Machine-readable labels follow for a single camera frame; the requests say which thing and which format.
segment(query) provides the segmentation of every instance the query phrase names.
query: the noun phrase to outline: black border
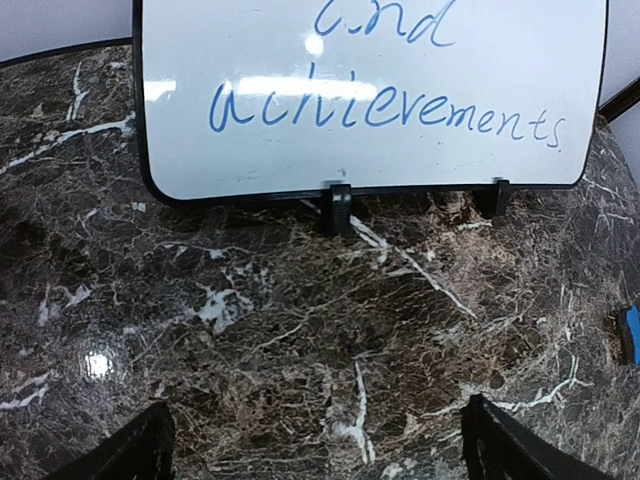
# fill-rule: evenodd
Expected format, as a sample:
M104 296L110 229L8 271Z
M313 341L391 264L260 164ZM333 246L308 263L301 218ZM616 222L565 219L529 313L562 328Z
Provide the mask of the black border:
M640 77L627 85L600 109L600 115L611 123L640 103Z
M21 63L30 62L32 60L40 60L48 57L55 57L57 55L64 55L67 53L82 52L85 50L92 50L95 48L131 45L132 42L133 42L132 37L122 37L122 38L113 38L110 40L98 40L96 42L81 43L79 45L69 45L68 47L54 48L51 50L44 50L42 52L30 53L29 55L10 58L9 60L0 62L0 69L5 67L12 67L14 65L20 65Z
M604 42L602 45L602 67L600 71L600 85L598 88L598 96L596 98L596 107L593 112L592 132L595 129L598 114L598 101L602 93L602 83L604 78L604 62L607 52L607 37L609 31L609 0L606 2L605 25L604 25ZM163 193L154 183L151 177L151 169L149 165L149 151L147 146L147 126L144 109L144 75L142 60L142 3L143 0L133 0L133 71L134 71L134 91L135 91L135 111L136 111L136 127L138 134L138 150L140 155L140 167L142 170L142 178L151 194L170 206L190 207L196 205L227 205L240 202L269 202L274 200L297 200L302 198L318 198L322 196L323 190L303 190L293 192L278 193L261 193L249 195L234 195L225 197L211 197L194 200L178 200ZM587 160L589 150L584 160L582 173L575 183L570 185L560 184L510 184L511 189L527 189L527 190L551 190L551 189L570 189L574 188L584 176L587 168ZM354 188L353 195L377 195L387 193L417 193L426 191L454 191L454 190L489 190L495 184L464 184L464 185L416 185L416 186L397 186L397 187L366 187Z

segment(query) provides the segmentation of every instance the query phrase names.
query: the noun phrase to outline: blue marker writing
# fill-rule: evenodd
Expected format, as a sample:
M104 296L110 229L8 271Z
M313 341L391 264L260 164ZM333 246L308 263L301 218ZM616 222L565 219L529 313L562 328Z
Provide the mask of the blue marker writing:
M277 125L282 120L284 120L285 117L289 114L289 110L285 110L283 114L281 114L279 117L275 118L274 120L267 119L267 110L269 110L269 105L271 105L271 102L273 101L273 97L275 96L276 96L276 92L273 92L271 95L269 95L269 97L267 98L267 101L264 103L264 108L262 109L262 122L267 126Z
M478 122L478 131L480 133L489 133L491 132L491 130L493 130L493 127L486 128L486 126L491 123L495 114L496 112L494 112L493 110L489 110L480 117L480 121Z
M449 101L449 98L445 96L434 98L433 100L428 101L426 105L422 107L422 110L420 110L420 123L422 123L425 126L429 126L429 125L437 125L439 123L444 122L447 119L447 117L441 117L438 120L425 120L425 117L430 113L435 112L440 107L444 106L444 104L447 103L448 101Z
M382 12L384 12L389 8L394 8L394 7L398 9L398 23L396 25L396 32L400 37L404 37L407 34L407 32L402 31L402 17L404 15L404 8L402 8L402 5L400 5L399 3L393 2L380 8L380 4L378 3L378 0L371 0L371 3L375 5L376 13L373 14L371 19L369 20L369 23L367 24L367 27L364 29L365 35L369 35L373 31L373 29L376 28L376 25L378 25L378 20L380 19L380 15L382 15Z
M322 95L318 95L318 109L316 110L316 127L324 127L329 120L336 114L334 110L327 117L322 117Z
M425 33L427 33L427 31L430 28L433 28L431 30L431 44L434 47L443 48L443 47L450 47L451 45L454 45L454 42L440 43L436 40L436 34L438 33L438 28L440 28L440 25L442 24L444 17L446 16L447 12L451 9L454 3L456 3L456 0L449 0L447 4L442 8L442 10L440 10L436 14L436 16L426 15L425 17L423 17L416 24L416 26L413 27L413 30L411 30L411 32L409 33L409 36L407 37L407 43L412 44L417 42L418 40L420 40L420 37L422 37Z
M502 126L500 127L500 129L498 130L498 133L496 135L500 135L502 133L502 131L504 130L504 128L507 125L509 125L509 122L511 120L513 120L514 118L515 118L516 121L514 122L513 127L511 128L511 138L513 140L522 140L524 138L524 135L520 135L519 137L516 137L516 128L518 127L518 122L522 118L522 116L519 113L514 113L509 118L507 118L507 116L503 113L502 114Z
M554 137L556 143L554 143L553 145L551 143L547 143L547 147L549 147L549 148L558 148L558 145L560 145L560 141L558 140L558 127L560 126L560 124L562 122L566 122L566 121L567 121L566 118L561 118L553 126L553 137Z
M533 138L535 138L536 140L546 140L547 138L549 138L549 135L545 135L544 137L538 136L538 127L544 123L547 123L547 120L544 118L546 113L547 111L543 110L537 121L529 122L529 125L535 125L535 127L533 127Z
M384 97L387 93L391 94L391 97L384 102L382 105L380 105L379 107L375 108L376 103L378 102L378 100L380 100L382 97ZM396 87L386 87L383 88L382 90L380 90L380 92L378 93L378 95L376 95L376 98L373 99L373 102L371 102L371 104L369 105L369 108L367 109L367 114L364 117L364 121L367 125L369 125L370 127L383 127L385 125L388 125L389 123L395 122L399 117L400 114L398 113L397 115L394 115L391 118L388 118L386 120L380 121L380 122L374 122L373 120L371 120L371 113L373 112L374 108L376 112L383 112L384 110L386 110L389 105L391 105L393 103L393 101L396 99L396 96L398 95L398 90L396 89Z
M464 122L464 119L467 116L467 113L469 112L471 113L469 115L469 123L467 128L473 131L471 122L473 121L473 116L476 113L475 105L471 105L470 107L467 107L467 108L460 108L459 110L456 110L456 107L451 105L451 118L449 118L449 120L447 121L447 127L450 127L454 122L456 127L459 127L460 125L462 125L462 122Z
M255 117L255 115L251 115L245 118L238 117L238 114L236 112L235 97L233 95L233 90L231 90L231 92L229 93L229 96L227 97L227 101L224 104L224 111L222 112L222 121L220 122L220 126L216 127L216 122L215 122L216 107L218 106L218 101L220 100L220 97L222 96L222 92L224 91L226 86L227 84L223 83L218 87L218 90L216 91L216 94L213 97L213 101L211 102L211 108L209 109L209 126L211 127L211 130L213 130L216 133L224 132L224 129L227 126L227 120L229 118L229 111L231 111L231 116L233 117L233 119L240 125L249 123Z
M318 17L316 18L314 28L316 30L316 33L321 37L326 37L327 35L330 35L331 32L333 32L338 27L338 25L340 25L340 22L342 21L342 17L338 17L338 19L335 22L333 22L329 28L324 30L320 28L320 22L322 22L322 17L324 17L324 15L327 13L327 10L329 10L329 7L331 7L333 2L335 2L335 0L329 0L327 4L324 7L322 7L322 10L320 10Z
M351 70L351 81L354 82L356 80L356 72L355 70ZM352 98L349 101L349 105L347 106L347 111L344 112L344 117L342 117L342 126L344 128L351 128L353 127L356 123L355 120L353 120L352 122L349 122L349 115L351 114L351 110L353 109L353 106L356 104L356 99Z
M316 73L316 64L315 62L311 62L311 70L309 71L309 80L313 79L313 75ZM302 100L300 100L300 107L298 107L298 111L296 112L295 117L293 117L293 123L294 125L297 125L298 120L300 120L300 115L302 115L302 111L304 110L304 107L307 105L307 103L309 103L309 100L311 99L311 94L307 93L305 95L302 96Z
M424 93L421 93L420 96L418 96L418 98L416 98L414 102L411 104L411 106L409 107L409 110L407 110L407 92L406 90L402 92L402 124L403 125L407 124L407 122L409 121L409 117L411 117L411 113L413 112L413 109L416 108L416 105L418 105L418 103L425 97L426 95Z

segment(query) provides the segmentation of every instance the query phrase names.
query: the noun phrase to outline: black plastic stand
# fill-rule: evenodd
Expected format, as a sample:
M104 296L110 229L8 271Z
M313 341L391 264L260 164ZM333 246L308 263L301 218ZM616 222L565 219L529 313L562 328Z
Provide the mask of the black plastic stand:
M505 216L513 192L514 188L509 180L498 180L488 190L475 191L476 206L480 214L487 220Z
M169 408L154 403L89 453L43 480L173 480L174 441Z
M331 185L321 204L322 231L325 235L343 235L351 230L351 185Z
M471 480L613 480L549 445L481 395L462 409L462 437Z

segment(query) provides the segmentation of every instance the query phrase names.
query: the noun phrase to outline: brown marble pattern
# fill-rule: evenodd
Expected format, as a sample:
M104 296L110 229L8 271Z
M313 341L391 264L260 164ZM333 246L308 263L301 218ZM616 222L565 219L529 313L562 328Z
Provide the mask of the brown marble pattern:
M600 126L570 191L174 210L142 185L130 49L0 71L0 478L37 479L156 399L181 479L462 479L482 392L640 476L640 203Z

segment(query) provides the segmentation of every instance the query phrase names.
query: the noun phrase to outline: handwritten text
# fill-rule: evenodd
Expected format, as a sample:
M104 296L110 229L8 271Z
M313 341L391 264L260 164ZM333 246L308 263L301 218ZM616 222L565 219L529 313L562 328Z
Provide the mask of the handwritten text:
M364 22L359 25L351 24L344 20L342 16L336 13L336 1L328 0L322 8L315 21L315 31L321 37L331 35L340 25L344 25L350 35L370 35L378 27L378 23L384 17L393 17L395 15L396 28L395 33L399 37L403 37L406 42L411 45L428 32L431 44L435 47L450 47L453 42L442 43L438 40L437 34L440 25L444 21L447 13L451 9L456 0L448 0L442 9L435 15L429 13L423 15L417 22L409 22L405 18L405 8L400 2L389 2L381 5L378 0L371 0L373 11L366 24Z
M311 64L308 80L314 79L315 63ZM351 71L351 82L356 80L356 72ZM499 112L496 109L482 109L478 105L465 105L454 102L447 95L429 97L425 93L411 94L389 85L377 91L375 97L362 101L366 106L360 113L354 113L355 98L344 102L346 108L338 112L328 110L324 104L327 100L321 94L304 94L300 96L297 109L278 108L274 101L277 92L266 96L262 110L256 112L240 112L236 105L236 94L228 82L221 84L211 102L209 111L209 126L216 133L222 133L231 122L246 125L261 122L267 127L289 122L297 125L302 121L305 111L313 109L310 106L315 97L315 115L313 123L317 128L340 127L353 128L364 125L370 128L381 128L388 125L408 125L419 123L424 127L461 128L480 135L504 136L512 141L522 141L525 138L536 142L544 142L549 148L560 145L560 126L566 121L559 118L549 121L547 109L541 111L535 118L525 118L517 112Z

